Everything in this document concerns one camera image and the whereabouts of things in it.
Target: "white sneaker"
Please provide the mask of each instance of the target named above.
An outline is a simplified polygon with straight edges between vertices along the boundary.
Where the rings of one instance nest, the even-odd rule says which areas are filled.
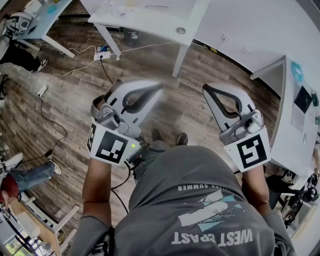
[[[60,169],[58,164],[56,164],[54,161],[51,161],[51,160],[49,160],[48,162],[51,162],[51,163],[54,164],[54,172],[56,174],[59,174],[59,175],[62,174],[62,171],[61,171],[61,169]]]
[[[48,63],[48,59],[44,59],[43,61],[40,62],[40,66],[38,67],[38,69],[35,72],[40,72],[40,70],[42,70]]]

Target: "gray t-shirt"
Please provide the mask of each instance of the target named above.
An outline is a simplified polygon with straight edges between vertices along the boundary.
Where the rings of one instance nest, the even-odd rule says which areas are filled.
[[[97,254],[108,231],[84,215],[69,255]],[[227,164],[201,146],[173,147],[146,168],[114,228],[113,254],[296,255],[281,216],[262,217]]]

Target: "white table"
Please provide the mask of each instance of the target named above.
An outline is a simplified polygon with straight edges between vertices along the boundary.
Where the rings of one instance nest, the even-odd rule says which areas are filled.
[[[28,30],[23,34],[15,36],[13,39],[17,40],[18,42],[26,46],[29,46],[30,48],[36,51],[40,51],[40,48],[34,46],[33,44],[25,40],[42,39],[46,41],[48,44],[60,50],[61,52],[65,53],[69,57],[74,58],[75,55],[71,51],[67,50],[61,44],[57,43],[49,36],[47,36],[47,33],[53,25],[53,23],[57,20],[57,18],[64,11],[64,9],[71,3],[71,1],[72,0],[60,0],[58,3],[54,3],[52,0],[50,0],[48,3],[43,4],[37,12],[37,14],[40,16],[40,20],[37,21],[36,18],[33,18],[28,27]]]
[[[132,13],[129,13],[125,18],[121,18],[110,13],[110,7],[102,3],[96,8],[88,22],[96,26],[117,56],[121,55],[121,51],[106,29],[105,26],[107,25],[147,32],[180,44],[180,50],[172,73],[172,76],[176,77],[210,1],[195,0],[193,9],[187,17],[175,16],[143,7],[132,7]],[[81,0],[81,2],[85,8],[89,6],[88,0]],[[88,12],[91,14],[93,10],[88,7]],[[185,34],[177,33],[177,28],[184,28]]]
[[[250,78],[261,78],[281,97],[276,124],[270,140],[271,162],[304,177],[310,167],[316,143],[317,107],[311,103],[305,113],[303,132],[292,126],[293,104],[297,92],[296,82],[291,72],[291,60],[286,56],[255,72]],[[311,92],[315,92],[306,80],[302,82],[302,85],[310,95]]]

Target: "jeans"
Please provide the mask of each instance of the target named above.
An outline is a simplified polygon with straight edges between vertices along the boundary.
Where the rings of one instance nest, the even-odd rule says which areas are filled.
[[[34,58],[31,53],[15,47],[13,44],[9,45],[2,59],[0,59],[0,64],[8,62],[21,66],[28,71],[35,71],[40,66],[40,60],[38,58]]]
[[[150,148],[154,150],[167,150],[169,149],[169,145],[165,143],[162,140],[157,140],[153,142],[150,145]],[[148,166],[158,157],[162,154],[162,152],[154,152],[151,150],[147,150],[143,155],[142,159],[143,161],[135,168],[134,173],[135,173],[135,183],[137,184],[139,182],[139,179],[142,178],[143,174],[145,173],[145,170],[148,168]]]
[[[10,172],[18,184],[19,193],[38,185],[49,179],[55,173],[55,165],[52,162],[46,162],[31,170],[14,170]]]

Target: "sneaker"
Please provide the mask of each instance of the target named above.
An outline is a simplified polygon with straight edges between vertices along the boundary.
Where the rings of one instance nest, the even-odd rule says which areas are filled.
[[[153,142],[164,141],[164,139],[162,138],[162,133],[158,129],[152,130],[151,138]]]
[[[48,59],[44,59],[43,61],[40,62],[40,66],[38,67],[38,69],[35,72],[40,72],[40,70],[42,70],[48,63]]]
[[[178,137],[178,139],[176,140],[176,145],[177,146],[181,146],[181,145],[188,145],[188,135],[186,133],[181,133]]]
[[[61,169],[60,169],[60,167],[59,167],[58,164],[56,164],[54,161],[51,161],[51,160],[49,160],[48,162],[51,162],[51,163],[54,164],[54,172],[55,172],[56,174],[62,174],[62,171],[61,171]]]

